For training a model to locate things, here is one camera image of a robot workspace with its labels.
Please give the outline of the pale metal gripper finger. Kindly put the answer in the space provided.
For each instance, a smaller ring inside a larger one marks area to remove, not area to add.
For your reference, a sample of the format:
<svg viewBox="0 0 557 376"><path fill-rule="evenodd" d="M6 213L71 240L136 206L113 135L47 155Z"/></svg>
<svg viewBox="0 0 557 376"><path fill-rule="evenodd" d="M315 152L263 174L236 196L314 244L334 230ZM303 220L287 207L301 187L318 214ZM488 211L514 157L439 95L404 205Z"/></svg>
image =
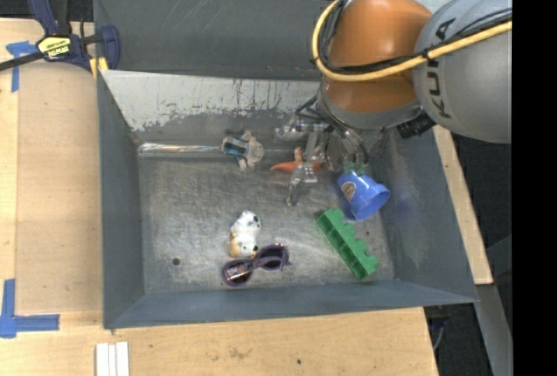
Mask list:
<svg viewBox="0 0 557 376"><path fill-rule="evenodd" d="M288 192L285 198L286 204L289 206L297 205L306 188L317 182L316 172L312 165L303 163L296 166L290 176Z"/></svg>

